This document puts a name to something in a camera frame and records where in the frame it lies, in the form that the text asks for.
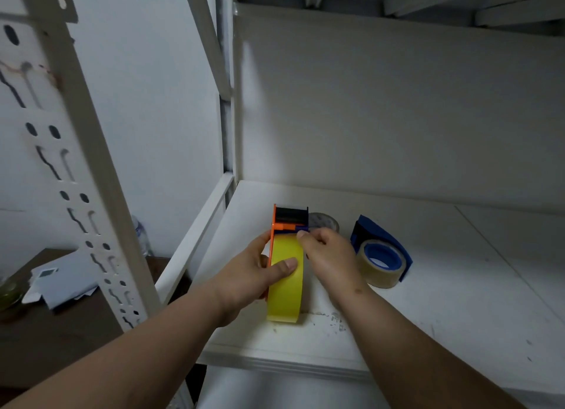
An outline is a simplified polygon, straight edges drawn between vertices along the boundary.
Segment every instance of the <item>gray tape roll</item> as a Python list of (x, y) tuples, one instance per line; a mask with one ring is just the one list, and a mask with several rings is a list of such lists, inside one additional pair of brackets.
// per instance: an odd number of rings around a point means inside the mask
[(390, 289), (406, 269), (406, 258), (388, 242), (368, 240), (357, 253), (357, 268), (370, 285)]
[(308, 214), (308, 228), (316, 229), (318, 227), (328, 227), (335, 230), (337, 233), (340, 231), (339, 223), (332, 216), (324, 213)]

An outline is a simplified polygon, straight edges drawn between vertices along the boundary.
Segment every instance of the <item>left hand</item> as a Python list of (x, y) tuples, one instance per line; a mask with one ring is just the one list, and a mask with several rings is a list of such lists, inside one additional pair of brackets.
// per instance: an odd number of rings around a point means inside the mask
[(298, 260), (292, 257), (267, 268), (268, 257), (261, 252), (270, 238), (270, 230), (260, 234), (208, 282), (222, 304), (222, 326), (235, 320), (242, 308), (258, 299), (270, 285), (288, 277), (298, 266)]

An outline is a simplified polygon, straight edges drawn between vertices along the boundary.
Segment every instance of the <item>tape roll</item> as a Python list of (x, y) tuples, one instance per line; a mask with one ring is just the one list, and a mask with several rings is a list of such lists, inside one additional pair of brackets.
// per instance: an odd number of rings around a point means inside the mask
[(340, 232), (340, 225), (336, 219), (324, 213), (310, 213), (308, 214), (308, 228), (316, 229), (317, 227), (328, 227)]
[(357, 253), (357, 268), (370, 285), (390, 289), (406, 269), (406, 258), (388, 242), (368, 240)]
[(290, 276), (269, 287), (267, 296), (267, 320), (297, 322), (302, 301), (302, 277), (304, 270), (304, 251), (296, 239), (296, 234), (276, 234), (271, 264), (290, 257), (296, 257), (298, 266)]

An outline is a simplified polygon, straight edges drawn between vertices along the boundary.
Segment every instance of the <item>yellow tape roll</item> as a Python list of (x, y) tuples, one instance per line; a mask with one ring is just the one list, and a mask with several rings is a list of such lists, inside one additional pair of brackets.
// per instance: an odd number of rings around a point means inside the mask
[(267, 320), (297, 322), (302, 300), (304, 252), (294, 233), (275, 235), (271, 244), (273, 245), (271, 264), (296, 257), (298, 266), (290, 276), (269, 287)]

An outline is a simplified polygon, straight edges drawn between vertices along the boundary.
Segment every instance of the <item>fingernail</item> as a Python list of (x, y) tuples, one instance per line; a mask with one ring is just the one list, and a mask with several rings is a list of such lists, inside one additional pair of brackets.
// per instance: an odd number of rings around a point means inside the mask
[(291, 257), (290, 259), (286, 259), (284, 263), (286, 263), (286, 267), (289, 270), (295, 270), (296, 267), (298, 266), (298, 260), (296, 259), (296, 257)]

